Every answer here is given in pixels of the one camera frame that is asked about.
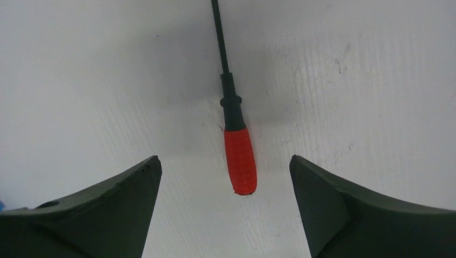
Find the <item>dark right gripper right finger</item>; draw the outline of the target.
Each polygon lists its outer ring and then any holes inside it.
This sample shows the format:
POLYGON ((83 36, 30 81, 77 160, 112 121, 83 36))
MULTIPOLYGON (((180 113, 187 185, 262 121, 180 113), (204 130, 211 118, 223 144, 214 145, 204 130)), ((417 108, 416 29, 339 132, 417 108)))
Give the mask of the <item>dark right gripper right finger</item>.
POLYGON ((312 257, 455 257, 455 211, 383 195, 298 155, 289 170, 312 257))

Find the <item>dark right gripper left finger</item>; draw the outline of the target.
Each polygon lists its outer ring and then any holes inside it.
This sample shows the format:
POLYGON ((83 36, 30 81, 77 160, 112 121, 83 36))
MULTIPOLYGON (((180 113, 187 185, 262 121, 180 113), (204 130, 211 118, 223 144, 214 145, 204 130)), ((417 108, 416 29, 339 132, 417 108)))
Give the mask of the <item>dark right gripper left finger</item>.
POLYGON ((162 175, 157 156, 33 209, 1 212, 1 257, 141 257, 162 175))

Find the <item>red black screwdriver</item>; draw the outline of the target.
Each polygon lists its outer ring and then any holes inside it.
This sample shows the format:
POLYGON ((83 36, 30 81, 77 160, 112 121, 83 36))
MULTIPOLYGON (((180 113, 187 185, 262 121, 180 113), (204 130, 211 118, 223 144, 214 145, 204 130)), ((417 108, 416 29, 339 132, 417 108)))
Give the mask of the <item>red black screwdriver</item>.
POLYGON ((211 1, 215 22, 222 73, 224 114, 224 146, 227 169, 235 194, 246 196, 257 189, 257 169, 250 134, 241 108, 242 99, 236 93, 233 75, 229 70, 218 1, 211 1))

